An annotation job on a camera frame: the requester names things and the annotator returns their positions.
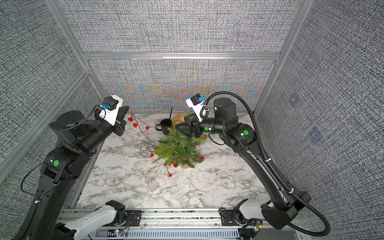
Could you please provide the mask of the small green christmas tree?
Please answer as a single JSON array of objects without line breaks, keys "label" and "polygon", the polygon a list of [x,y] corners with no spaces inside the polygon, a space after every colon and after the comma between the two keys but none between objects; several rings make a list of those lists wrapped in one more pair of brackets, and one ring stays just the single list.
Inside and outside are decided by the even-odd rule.
[{"label": "small green christmas tree", "polygon": [[164,161],[164,166],[188,166],[194,168],[205,158],[201,153],[201,146],[207,141],[207,136],[189,138],[176,128],[171,128],[168,135],[161,137],[155,147],[157,158],[154,163]]}]

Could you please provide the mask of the red string lights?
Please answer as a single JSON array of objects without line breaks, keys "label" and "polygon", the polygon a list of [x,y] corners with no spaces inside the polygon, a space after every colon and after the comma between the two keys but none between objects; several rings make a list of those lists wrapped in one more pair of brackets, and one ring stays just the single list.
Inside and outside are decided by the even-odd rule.
[{"label": "red string lights", "polygon": [[[130,117],[128,118],[128,120],[129,120],[129,122],[132,123],[134,128],[138,128],[140,130],[141,134],[143,134],[143,136],[144,136],[144,138],[146,140],[146,143],[148,145],[148,149],[150,150],[150,157],[151,158],[157,158],[157,156],[154,154],[155,147],[154,148],[151,147],[151,144],[150,144],[150,141],[149,141],[149,136],[147,135],[147,132],[150,129],[155,129],[155,126],[150,126],[149,124],[146,124],[137,115],[133,114],[132,112],[130,112]],[[152,168],[150,168],[147,171],[147,173],[145,175],[146,182],[149,180],[148,179],[148,174],[151,173],[153,170],[155,170],[157,168],[160,168],[160,167],[164,167],[166,169],[166,171],[168,173],[168,177],[171,178],[173,176],[173,174],[169,170],[170,167],[166,167],[166,166],[164,166],[164,163],[161,163],[160,165],[153,166]],[[174,164],[171,167],[177,168],[177,167],[188,167],[188,166],[178,166],[178,165]]]}]

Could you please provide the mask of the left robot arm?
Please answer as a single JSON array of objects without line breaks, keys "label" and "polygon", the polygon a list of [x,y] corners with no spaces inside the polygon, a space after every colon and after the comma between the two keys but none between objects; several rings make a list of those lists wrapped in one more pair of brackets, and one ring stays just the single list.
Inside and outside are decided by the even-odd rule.
[{"label": "left robot arm", "polygon": [[108,107],[107,104],[95,106],[94,120],[88,120],[80,111],[70,111],[50,124],[61,144],[49,152],[40,165],[35,199],[15,240],[80,240],[104,225],[124,223],[125,206],[114,200],[83,218],[57,222],[67,195],[97,153],[98,146],[112,133],[118,136],[124,133],[124,117],[129,107],[115,108],[117,115],[111,122],[107,121],[111,114]]}]

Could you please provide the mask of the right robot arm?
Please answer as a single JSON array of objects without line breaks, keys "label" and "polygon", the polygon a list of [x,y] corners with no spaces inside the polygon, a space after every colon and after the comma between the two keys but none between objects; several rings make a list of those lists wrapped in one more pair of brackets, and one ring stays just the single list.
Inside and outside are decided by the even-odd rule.
[{"label": "right robot arm", "polygon": [[194,114],[190,120],[177,124],[176,128],[190,138],[198,138],[203,133],[219,135],[226,146],[246,161],[267,190],[268,202],[244,199],[234,207],[233,218],[240,225],[259,219],[267,221],[275,229],[282,229],[304,206],[285,192],[268,169],[262,159],[256,132],[251,126],[239,122],[236,104],[229,98],[218,98],[214,100],[214,117],[203,119],[199,112],[205,102],[200,95],[187,99],[186,103]]}]

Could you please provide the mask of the black ceramic mug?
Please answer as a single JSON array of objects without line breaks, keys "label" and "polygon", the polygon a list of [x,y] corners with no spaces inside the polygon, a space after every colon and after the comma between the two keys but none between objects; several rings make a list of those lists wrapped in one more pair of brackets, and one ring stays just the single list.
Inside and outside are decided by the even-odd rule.
[{"label": "black ceramic mug", "polygon": [[169,128],[172,127],[172,121],[170,119],[163,119],[159,124],[155,126],[155,129],[158,132],[162,132],[163,135],[167,136],[169,134]]}]

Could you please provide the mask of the clear battery box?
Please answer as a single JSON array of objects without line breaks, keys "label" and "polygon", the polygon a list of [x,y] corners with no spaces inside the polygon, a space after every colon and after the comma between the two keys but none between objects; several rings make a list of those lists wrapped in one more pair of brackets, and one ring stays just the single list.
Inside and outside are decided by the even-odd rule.
[{"label": "clear battery box", "polygon": [[156,191],[160,188],[160,184],[159,184],[158,181],[157,181],[156,179],[154,179],[154,178],[149,179],[149,180],[147,181],[147,185],[148,185],[149,190],[150,190],[152,193],[156,192]]}]

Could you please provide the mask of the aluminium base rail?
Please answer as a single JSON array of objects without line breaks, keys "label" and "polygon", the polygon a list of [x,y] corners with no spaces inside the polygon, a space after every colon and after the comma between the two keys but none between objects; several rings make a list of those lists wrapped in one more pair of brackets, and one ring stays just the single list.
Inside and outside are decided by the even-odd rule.
[{"label": "aluminium base rail", "polygon": [[67,209],[62,222],[78,232],[76,240],[301,240],[303,236],[284,227],[276,230],[258,215],[250,224],[240,224],[231,208],[220,209],[128,209],[120,223],[108,206]]}]

